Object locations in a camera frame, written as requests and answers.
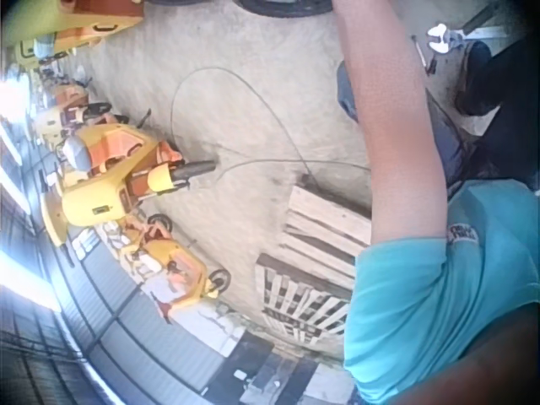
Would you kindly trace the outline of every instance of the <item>bright light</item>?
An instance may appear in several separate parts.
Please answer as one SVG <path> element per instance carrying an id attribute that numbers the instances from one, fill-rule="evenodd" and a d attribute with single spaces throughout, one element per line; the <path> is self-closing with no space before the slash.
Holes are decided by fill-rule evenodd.
<path id="1" fill-rule="evenodd" d="M 0 284 L 55 312 L 60 312 L 52 286 L 0 251 Z"/>
<path id="2" fill-rule="evenodd" d="M 6 172 L 3 170 L 3 167 L 0 166 L 0 184 L 3 186 L 4 190 L 8 192 L 13 200 L 26 212 L 27 215 L 30 215 L 30 204 L 24 196 L 24 194 L 15 186 Z"/>
<path id="3" fill-rule="evenodd" d="M 12 123 L 24 122 L 30 108 L 30 80 L 24 74 L 19 80 L 9 78 L 0 83 L 0 115 Z"/>
<path id="4" fill-rule="evenodd" d="M 0 138 L 3 140 L 4 144 L 8 148 L 8 151 L 11 153 L 17 165 L 23 165 L 23 158 L 20 156 L 19 151 L 15 148 L 14 143 L 11 140 L 11 137 L 6 133 L 6 130 L 3 127 L 3 124 L 0 125 Z"/>

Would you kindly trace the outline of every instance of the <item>handle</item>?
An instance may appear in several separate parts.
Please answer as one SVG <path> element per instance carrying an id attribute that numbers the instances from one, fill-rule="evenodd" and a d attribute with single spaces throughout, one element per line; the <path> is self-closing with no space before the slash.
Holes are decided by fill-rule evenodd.
<path id="1" fill-rule="evenodd" d="M 104 28 L 100 28 L 97 25 L 94 25 L 92 28 L 96 32 L 111 32 L 111 31 L 114 31 L 115 29 L 117 29 L 118 25 L 113 25 L 112 27 L 104 27 Z"/>

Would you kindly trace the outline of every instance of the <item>teal t-shirt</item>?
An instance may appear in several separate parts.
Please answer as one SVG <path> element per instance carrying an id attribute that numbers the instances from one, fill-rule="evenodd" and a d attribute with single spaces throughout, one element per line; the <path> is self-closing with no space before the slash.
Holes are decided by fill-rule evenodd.
<path id="1" fill-rule="evenodd" d="M 516 181 L 468 181 L 446 239 L 366 249 L 345 329 L 345 368 L 385 402 L 456 362 L 491 322 L 540 301 L 538 198 Z"/>

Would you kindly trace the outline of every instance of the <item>printed logo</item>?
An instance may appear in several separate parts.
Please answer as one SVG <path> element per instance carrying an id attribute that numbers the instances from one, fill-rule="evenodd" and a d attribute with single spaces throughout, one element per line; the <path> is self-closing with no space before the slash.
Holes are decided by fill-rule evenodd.
<path id="1" fill-rule="evenodd" d="M 446 236 L 450 243 L 461 241 L 479 243 L 476 230 L 469 224 L 451 225 L 446 232 Z"/>

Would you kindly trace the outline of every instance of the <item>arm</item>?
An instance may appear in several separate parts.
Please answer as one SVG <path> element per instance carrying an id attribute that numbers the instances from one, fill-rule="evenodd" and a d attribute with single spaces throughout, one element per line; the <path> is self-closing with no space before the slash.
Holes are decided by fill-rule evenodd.
<path id="1" fill-rule="evenodd" d="M 333 5 L 372 169 L 372 242 L 444 237 L 446 183 L 413 44 L 387 0 Z"/>

